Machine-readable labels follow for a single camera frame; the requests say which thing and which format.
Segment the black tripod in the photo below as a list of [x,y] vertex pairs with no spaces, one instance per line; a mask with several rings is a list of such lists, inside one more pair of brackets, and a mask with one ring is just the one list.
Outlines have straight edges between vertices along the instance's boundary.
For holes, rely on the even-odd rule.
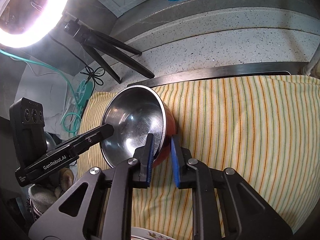
[[119,61],[120,63],[131,68],[140,75],[152,79],[155,77],[153,72],[148,70],[142,64],[132,59],[125,54],[127,51],[133,55],[141,55],[142,52],[127,45],[123,42],[112,38],[105,33],[89,29],[85,25],[79,24],[78,20],[70,20],[64,26],[65,33],[72,36],[72,38],[79,42],[84,51],[101,66],[117,83],[121,83],[120,77],[109,66],[109,64],[99,54],[100,52],[110,56],[111,58]]

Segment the floral plate pink flowers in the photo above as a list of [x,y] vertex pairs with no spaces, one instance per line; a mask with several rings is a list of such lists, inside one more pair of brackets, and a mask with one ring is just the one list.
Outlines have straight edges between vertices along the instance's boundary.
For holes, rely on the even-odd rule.
[[175,240],[167,235],[134,226],[131,227],[131,239]]

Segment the gloved left hand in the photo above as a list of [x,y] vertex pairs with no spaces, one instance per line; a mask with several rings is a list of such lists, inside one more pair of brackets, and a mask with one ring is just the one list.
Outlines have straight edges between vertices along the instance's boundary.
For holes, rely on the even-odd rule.
[[29,199],[38,213],[47,211],[72,185],[74,174],[70,168],[62,168],[41,184],[33,184],[28,189]]

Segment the teal round power strip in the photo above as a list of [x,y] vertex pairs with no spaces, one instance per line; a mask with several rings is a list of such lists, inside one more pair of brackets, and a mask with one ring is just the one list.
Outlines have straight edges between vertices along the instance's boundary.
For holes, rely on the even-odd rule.
[[93,82],[82,80],[76,90],[76,99],[78,106],[81,108],[85,107],[87,100],[91,97],[93,92]]

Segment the red steel bowl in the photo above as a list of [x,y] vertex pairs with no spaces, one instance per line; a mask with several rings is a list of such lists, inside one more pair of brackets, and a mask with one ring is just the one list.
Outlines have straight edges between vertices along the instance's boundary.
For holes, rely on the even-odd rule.
[[104,161],[113,168],[132,158],[135,150],[153,134],[153,166],[160,165],[170,152],[170,137],[176,123],[169,107],[151,88],[136,85],[119,92],[107,105],[101,123],[110,124],[114,134],[100,143]]

